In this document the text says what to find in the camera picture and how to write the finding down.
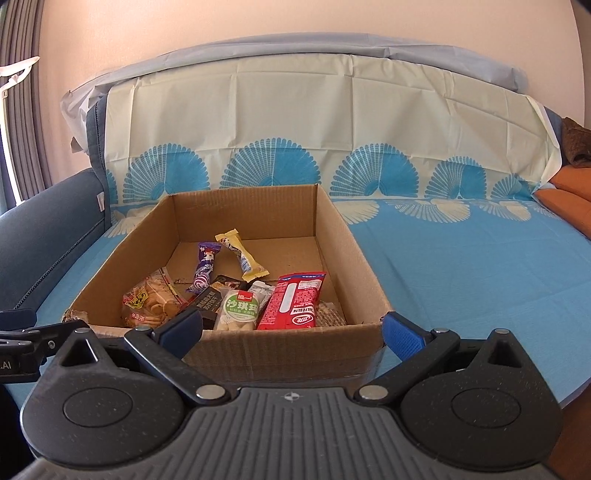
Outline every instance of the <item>purple snack package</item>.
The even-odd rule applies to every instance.
[[[199,242],[199,261],[195,269],[193,284],[187,291],[199,294],[207,288],[213,271],[213,260],[222,249],[222,244],[217,242]]]

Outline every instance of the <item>black snack package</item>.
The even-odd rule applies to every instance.
[[[197,295],[189,306],[195,307],[203,318],[203,329],[213,330],[216,323],[217,311],[222,304],[222,299],[228,290],[244,289],[247,283],[225,275],[218,275],[211,284]]]

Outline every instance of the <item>silver screw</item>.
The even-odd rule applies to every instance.
[[[197,395],[202,400],[217,400],[218,398],[222,398],[226,394],[226,389],[223,388],[221,385],[201,385],[196,392]]]
[[[365,385],[359,389],[359,396],[364,400],[381,400],[388,395],[388,390],[381,385]]]

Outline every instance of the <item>orange cushion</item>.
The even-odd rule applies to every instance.
[[[557,189],[566,190],[591,202],[591,168],[562,167],[552,180]]]
[[[578,231],[591,239],[591,202],[557,189],[542,189],[535,196],[544,206],[559,215]]]

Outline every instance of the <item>beige wall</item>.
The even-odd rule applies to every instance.
[[[591,128],[591,14],[577,0],[572,0],[574,17],[577,20],[585,83],[585,127]]]
[[[70,153],[59,100],[98,73],[177,48],[296,31],[354,31],[470,48],[524,69],[529,93],[582,122],[579,37],[569,0],[47,0],[40,45],[51,178],[88,167]]]

